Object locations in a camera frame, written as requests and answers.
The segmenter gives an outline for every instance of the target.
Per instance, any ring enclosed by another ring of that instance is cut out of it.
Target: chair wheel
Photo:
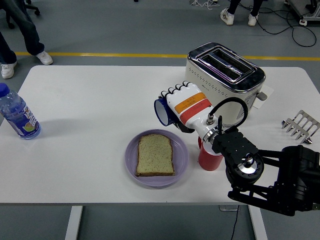
[[[10,22],[10,23],[8,23],[8,27],[9,27],[10,29],[14,29],[14,28],[15,28],[15,25]]]

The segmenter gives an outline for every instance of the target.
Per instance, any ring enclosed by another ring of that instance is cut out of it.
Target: shoe
[[[50,65],[52,64],[54,61],[52,60],[51,56],[46,53],[45,51],[40,52],[38,55],[36,55],[36,57],[38,59],[40,59],[40,61],[44,64],[44,65]]]
[[[249,22],[248,22],[248,25],[250,27],[254,27],[257,23],[257,20],[258,20],[258,15],[257,16],[252,16],[251,14],[249,15]]]
[[[224,21],[228,26],[232,26],[234,24],[235,16],[233,14],[228,13],[228,7],[223,9],[220,13],[220,18]]]
[[[15,61],[15,63],[12,64],[1,64],[2,70],[1,70],[1,75],[4,79],[9,79],[11,78],[14,73],[14,67],[17,65],[17,61]]]

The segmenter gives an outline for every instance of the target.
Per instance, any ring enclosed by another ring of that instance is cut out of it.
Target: black cable
[[[233,225],[232,236],[231,236],[231,239],[230,239],[230,240],[232,240],[232,239],[234,238],[234,235],[235,235],[236,224],[237,224],[237,221],[238,221],[239,207],[240,207],[240,205],[238,205],[238,208],[236,209],[236,217],[235,217],[235,222],[234,222],[234,225]]]
[[[222,116],[218,117],[218,134],[222,135]]]
[[[239,6],[245,8],[245,9],[247,9],[247,10],[249,10],[249,11],[251,11],[252,8],[253,8],[253,6],[247,7],[247,6],[242,5],[241,3],[239,3]],[[280,14],[278,14],[278,12],[287,12],[286,17],[281,16]],[[280,18],[285,19],[286,22],[287,22],[288,25],[289,25],[289,26],[288,26],[287,28],[285,28],[284,30],[279,31],[279,32],[276,32],[276,33],[273,33],[273,32],[269,32],[269,31],[267,31],[265,28],[263,28],[263,27],[261,26],[261,24],[259,23],[258,19],[256,18],[256,22],[258,23],[259,27],[260,27],[264,32],[266,32],[267,34],[278,35],[278,34],[281,34],[281,33],[283,33],[284,31],[286,31],[286,30],[288,30],[288,29],[292,29],[291,37],[292,37],[292,40],[293,40],[296,44],[298,44],[299,46],[304,47],[304,48],[310,48],[310,47],[313,47],[314,45],[316,45],[316,43],[317,43],[317,37],[316,37],[315,33],[314,33],[312,30],[310,30],[310,29],[309,29],[308,27],[306,27],[306,26],[291,25],[291,24],[289,23],[289,20],[294,20],[294,19],[295,19],[295,18],[289,18],[289,17],[288,17],[290,11],[286,11],[286,10],[276,10],[276,11],[274,11],[274,10],[272,10],[271,8],[268,8],[268,7],[261,7],[260,10],[259,10],[259,13],[261,13],[261,14],[271,14],[271,13],[274,13],[274,14],[276,14],[277,16],[279,16]],[[296,41],[295,37],[294,37],[294,31],[295,31],[296,27],[298,27],[298,28],[303,28],[303,29],[306,29],[306,30],[308,30],[309,32],[311,32],[311,34],[312,34],[313,37],[314,37],[314,43],[312,43],[311,45],[302,45],[302,44],[298,43],[298,42]]]
[[[216,111],[224,104],[226,103],[230,103],[230,102],[235,102],[235,103],[239,103],[241,104],[242,108],[243,108],[243,118],[242,120],[237,123],[236,125],[233,125],[232,127],[230,127],[229,129],[227,129],[226,131],[224,131],[225,133],[228,133],[228,132],[231,132],[233,129],[239,127],[241,124],[244,123],[244,121],[247,119],[248,117],[248,113],[249,113],[249,109],[248,109],[248,106],[247,104],[245,103],[245,101],[243,101],[242,99],[238,98],[238,97],[229,97],[229,98],[226,98],[224,100],[222,100],[221,102],[219,102],[212,110],[211,112],[209,113],[210,116],[212,116],[213,114],[216,113]]]

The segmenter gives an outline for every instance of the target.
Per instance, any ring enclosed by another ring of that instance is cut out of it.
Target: white table
[[[281,129],[282,120],[304,110],[320,120],[320,95],[298,67],[264,67],[274,89],[253,108],[240,131],[259,149],[281,151],[299,142]],[[158,121],[153,103],[160,91],[184,81],[185,67],[36,66],[19,94],[39,120],[41,134],[22,140],[7,121],[0,126],[2,204],[215,204],[232,205],[222,162],[215,171],[197,163],[198,136]],[[164,129],[189,150],[189,165],[173,185],[154,189],[129,175],[125,150],[137,134]],[[320,132],[307,147],[320,151]],[[266,166],[256,183],[273,185],[277,168]]]

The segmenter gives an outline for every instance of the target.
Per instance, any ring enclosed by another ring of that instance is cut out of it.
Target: cable
[[[233,125],[232,127],[228,128],[227,130],[225,130],[225,133],[231,132],[233,129],[239,127],[241,124],[243,124],[245,122],[245,120],[248,117],[248,113],[249,113],[249,109],[247,104],[245,103],[245,101],[243,101],[242,99],[232,96],[229,98],[226,98],[224,100],[222,100],[221,102],[219,102],[209,113],[210,116],[212,116],[213,114],[215,114],[215,112],[224,104],[226,103],[230,103],[230,102],[235,102],[235,103],[239,103],[241,104],[242,108],[243,108],[243,118],[242,120],[237,123],[236,125]]]
[[[194,2],[191,3],[190,5],[197,5],[197,6],[200,6],[200,7],[207,7],[209,10],[212,10],[213,7],[219,7],[220,6],[219,4],[215,3],[213,0],[207,0],[202,5],[198,2],[198,0],[194,0]]]
[[[222,135],[222,116],[218,117],[218,134]]]
[[[253,6],[247,7],[247,6],[242,5],[241,3],[239,3],[239,6],[245,8],[245,9],[247,9],[247,10],[249,10],[249,11],[251,11],[252,8],[253,8]],[[278,14],[278,12],[287,12],[286,17],[281,16],[280,14]],[[289,23],[289,20],[294,20],[294,19],[295,19],[295,18],[289,18],[289,13],[291,13],[290,11],[286,11],[286,10],[276,10],[276,11],[274,11],[274,10],[268,8],[268,7],[262,7],[262,8],[260,8],[259,13],[261,13],[261,14],[271,14],[271,13],[274,13],[274,14],[276,14],[277,16],[279,16],[280,18],[285,19],[286,22],[287,22],[288,25],[289,25],[289,26],[288,26],[287,28],[285,28],[284,30],[279,31],[279,32],[276,32],[276,33],[273,33],[273,32],[269,32],[269,31],[267,31],[265,28],[263,28],[263,27],[261,26],[261,24],[259,23],[258,19],[255,18],[255,19],[256,19],[256,22],[257,22],[258,25],[259,25],[259,27],[260,27],[264,32],[266,32],[267,34],[278,35],[278,34],[281,34],[281,33],[283,33],[284,31],[286,31],[286,30],[288,30],[288,29],[292,29],[291,37],[292,37],[293,41],[294,41],[296,44],[298,44],[299,46],[304,47],[304,48],[310,48],[310,47],[313,47],[314,45],[316,45],[316,43],[317,43],[317,37],[316,37],[315,33],[314,33],[312,30],[310,30],[310,29],[309,29],[308,27],[306,27],[306,26],[291,25],[291,24]],[[312,43],[312,44],[310,44],[310,45],[303,45],[303,44],[301,44],[301,43],[298,43],[298,42],[296,41],[295,37],[294,37],[294,31],[295,31],[295,29],[296,29],[295,27],[299,27],[299,28],[303,28],[303,29],[308,30],[308,31],[313,35],[313,37],[314,37],[314,43]]]
[[[238,205],[238,208],[236,209],[236,217],[235,217],[235,222],[234,222],[234,225],[233,225],[232,236],[231,236],[231,239],[230,239],[230,240],[232,240],[232,239],[234,238],[235,229],[236,229],[236,224],[237,224],[237,221],[238,221],[239,207],[240,207],[240,205]]]

